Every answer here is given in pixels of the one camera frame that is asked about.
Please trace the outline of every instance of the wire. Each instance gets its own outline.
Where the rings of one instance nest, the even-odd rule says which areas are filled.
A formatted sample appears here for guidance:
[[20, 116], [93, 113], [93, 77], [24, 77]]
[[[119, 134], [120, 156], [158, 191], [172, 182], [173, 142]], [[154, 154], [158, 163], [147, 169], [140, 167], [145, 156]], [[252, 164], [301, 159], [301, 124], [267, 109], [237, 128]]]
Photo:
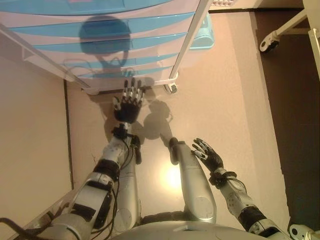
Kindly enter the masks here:
[[132, 151], [132, 154], [131, 154], [130, 160], [129, 160], [127, 163], [124, 162], [124, 163], [122, 164], [122, 166], [121, 166], [121, 169], [126, 168], [126, 167], [131, 163], [131, 161], [132, 161], [132, 159], [133, 159], [133, 157], [134, 157], [134, 148], [133, 148], [133, 147], [131, 147], [131, 151]]
[[91, 238], [91, 240], [95, 239], [96, 237], [98, 237], [100, 234], [103, 233], [104, 230], [106, 230], [110, 225], [111, 225], [111, 229], [109, 230], [109, 234], [107, 235], [107, 237], [104, 240], [107, 240], [113, 230], [114, 230], [114, 224], [115, 224], [115, 218], [116, 218], [116, 214], [117, 214], [117, 210], [118, 210], [118, 194], [119, 194], [119, 188], [120, 188], [120, 181], [118, 180], [118, 186], [116, 188], [116, 193], [115, 191], [112, 189], [112, 194], [114, 197], [114, 204], [113, 204], [113, 211], [112, 211], [112, 219], [111, 221], [102, 229], [99, 229], [97, 231], [93, 231], [92, 234], [98, 233], [97, 235], [95, 235], [93, 238]]
[[128, 157], [129, 157], [129, 153], [130, 153], [129, 146], [128, 146], [128, 144], [126, 143], [126, 141], [125, 141], [125, 140], [123, 140], [123, 139], [121, 139], [121, 140], [122, 140], [122, 142], [124, 143], [124, 145], [126, 146], [126, 149], [127, 149], [127, 155], [126, 155], [126, 157], [125, 157], [125, 160], [124, 160], [123, 164], [122, 164], [122, 165], [121, 165], [121, 167], [120, 167], [120, 170], [121, 170], [121, 169], [123, 169], [123, 166], [124, 166], [124, 165], [125, 165], [125, 163], [127, 162]]
[[240, 183], [240, 184], [244, 187], [245, 193], [248, 193], [248, 192], [247, 192], [246, 185], [245, 185], [242, 181], [240, 181], [239, 179], [232, 178], [232, 177], [227, 177], [226, 179], [227, 179], [227, 180], [233, 180], [233, 181], [236, 181], [236, 182]]
[[24, 230], [22, 227], [20, 227], [18, 224], [16, 224], [14, 221], [10, 220], [6, 217], [0, 217], [0, 223], [4, 223], [7, 226], [9, 226], [11, 229], [13, 229], [16, 233], [18, 233], [21, 237], [27, 239], [27, 240], [50, 240], [48, 238], [42, 238], [38, 236], [34, 236]]
[[[134, 152], [133, 152], [133, 150], [132, 150], [131, 158], [130, 158], [129, 162], [127, 163], [128, 157], [129, 157], [129, 155], [130, 155], [130, 149], [129, 149], [129, 146], [128, 146], [128, 144], [126, 143], [126, 141], [124, 141], [123, 139], [121, 139], [121, 140], [122, 140], [122, 142], [124, 143], [124, 145], [125, 145], [125, 147], [126, 147], [126, 149], [127, 149], [127, 155], [126, 155], [126, 157], [125, 157], [125, 160], [124, 160], [123, 164], [122, 164], [121, 167], [120, 167], [120, 170], [123, 169], [123, 168], [125, 168], [125, 167], [131, 162], [131, 160], [132, 160], [132, 158], [133, 158], [133, 155], [134, 155]], [[91, 240], [97, 238], [97, 237], [98, 237], [100, 234], [102, 234], [103, 231], [105, 231], [110, 225], [111, 225], [111, 229], [110, 229], [110, 231], [109, 231], [109, 234], [107, 235], [107, 237], [106, 237], [104, 240], [107, 240], [107, 239], [111, 236], [111, 234], [112, 234], [112, 232], [113, 232], [113, 229], [114, 229], [115, 217], [116, 217], [117, 210], [118, 210], [118, 193], [119, 193], [119, 186], [120, 186], [120, 180], [118, 179], [118, 185], [117, 185], [116, 193], [115, 193], [115, 191], [112, 189], [112, 194], [113, 194], [113, 197], [114, 197], [114, 204], [113, 204], [113, 211], [112, 211], [112, 219], [111, 219], [111, 221], [110, 221], [106, 226], [104, 226], [103, 228], [101, 228], [101, 229], [99, 229], [99, 230], [97, 230], [97, 231], [91, 232], [92, 234], [98, 233], [98, 234], [95, 235], [93, 238], [91, 238]]]

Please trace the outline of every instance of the silver robot leg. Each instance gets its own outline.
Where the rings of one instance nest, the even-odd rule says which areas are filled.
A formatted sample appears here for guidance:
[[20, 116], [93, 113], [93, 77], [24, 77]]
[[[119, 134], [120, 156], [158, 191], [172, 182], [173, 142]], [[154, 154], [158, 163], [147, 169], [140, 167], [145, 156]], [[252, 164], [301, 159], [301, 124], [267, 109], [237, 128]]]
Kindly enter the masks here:
[[184, 141], [172, 138], [169, 146], [171, 162], [180, 166], [182, 193], [190, 219], [216, 223], [216, 202], [197, 158]]

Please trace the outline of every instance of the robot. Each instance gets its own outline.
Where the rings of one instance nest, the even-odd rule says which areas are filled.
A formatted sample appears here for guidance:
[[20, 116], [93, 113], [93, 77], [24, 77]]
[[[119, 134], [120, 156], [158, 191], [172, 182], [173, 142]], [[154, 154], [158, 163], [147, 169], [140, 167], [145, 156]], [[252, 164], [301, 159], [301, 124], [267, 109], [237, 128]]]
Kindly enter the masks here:
[[[138, 118], [144, 94], [140, 81], [137, 87], [134, 79], [131, 87], [125, 81], [122, 99], [113, 99], [119, 127], [113, 129], [113, 137], [101, 159], [75, 195], [68, 212], [55, 218], [32, 239], [89, 240], [109, 228], [105, 240], [109, 237], [114, 240], [289, 240], [254, 204], [237, 174], [226, 170], [221, 157], [200, 138], [194, 140], [193, 150], [176, 138], [169, 142], [171, 162], [180, 167], [184, 212], [141, 220], [135, 173], [135, 165], [141, 162], [140, 141], [131, 133], [131, 124]], [[210, 171], [209, 181], [197, 158]], [[209, 182], [221, 191], [229, 212], [245, 231], [215, 224], [217, 207]], [[106, 223], [110, 213], [112, 220]], [[157, 221], [157, 217], [166, 220]], [[320, 232], [304, 225], [292, 225], [289, 232], [294, 240], [320, 240]]]

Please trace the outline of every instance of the floor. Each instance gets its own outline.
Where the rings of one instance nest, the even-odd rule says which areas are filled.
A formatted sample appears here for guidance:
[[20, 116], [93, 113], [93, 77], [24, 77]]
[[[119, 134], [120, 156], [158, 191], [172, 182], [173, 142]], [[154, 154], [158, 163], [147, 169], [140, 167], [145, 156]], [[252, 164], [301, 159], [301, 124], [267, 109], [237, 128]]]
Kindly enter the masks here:
[[[222, 157], [226, 169], [237, 173], [260, 210], [286, 230], [290, 216], [256, 42], [257, 25], [248, 12], [217, 13], [211, 19], [214, 47], [195, 66], [180, 70], [178, 93], [168, 95], [161, 86], [148, 90], [133, 126], [143, 139], [142, 163], [136, 167], [141, 214], [184, 209], [179, 167], [170, 162], [166, 139], [175, 136], [190, 146], [200, 137]], [[75, 83], [68, 84], [76, 188], [110, 139], [116, 124], [114, 94], [88, 96]], [[221, 193], [211, 189], [217, 223], [243, 229], [229, 213]]]
[[[256, 12], [257, 39], [296, 13]], [[261, 60], [291, 222], [320, 229], [320, 82], [309, 37], [285, 35]]]

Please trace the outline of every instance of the beige floor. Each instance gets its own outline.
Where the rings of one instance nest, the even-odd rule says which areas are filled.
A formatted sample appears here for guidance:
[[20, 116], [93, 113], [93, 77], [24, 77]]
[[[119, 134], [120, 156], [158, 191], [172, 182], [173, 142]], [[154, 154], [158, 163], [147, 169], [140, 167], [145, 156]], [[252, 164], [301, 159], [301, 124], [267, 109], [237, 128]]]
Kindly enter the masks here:
[[[136, 167], [142, 216], [184, 208], [178, 166], [171, 165], [164, 137], [191, 145], [206, 140], [224, 166], [238, 174], [260, 210], [286, 230], [289, 222], [285, 183], [254, 35], [254, 16], [247, 12], [211, 16], [215, 45], [193, 67], [181, 69], [178, 93], [160, 86], [147, 92], [136, 133], [145, 138], [142, 164]], [[75, 186], [92, 171], [114, 127], [114, 94], [88, 96], [68, 84], [71, 151]], [[242, 229], [212, 187], [217, 223]]]

